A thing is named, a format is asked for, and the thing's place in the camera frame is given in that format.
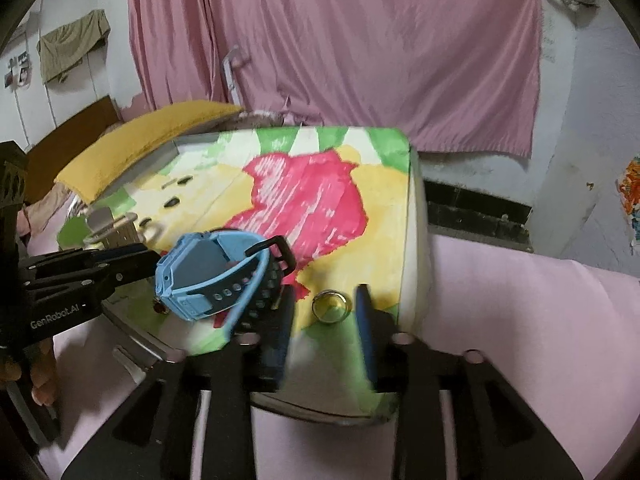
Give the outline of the left hand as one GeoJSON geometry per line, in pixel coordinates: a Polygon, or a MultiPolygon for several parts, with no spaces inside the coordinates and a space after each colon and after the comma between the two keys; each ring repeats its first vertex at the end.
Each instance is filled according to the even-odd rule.
{"type": "MultiPolygon", "coordinates": [[[[30,366],[29,378],[32,383],[32,400],[40,406],[52,406],[60,395],[58,370],[53,349],[53,339],[45,339],[38,344],[38,353],[30,366]]],[[[22,369],[10,359],[1,359],[1,388],[22,377],[22,369]]]]}

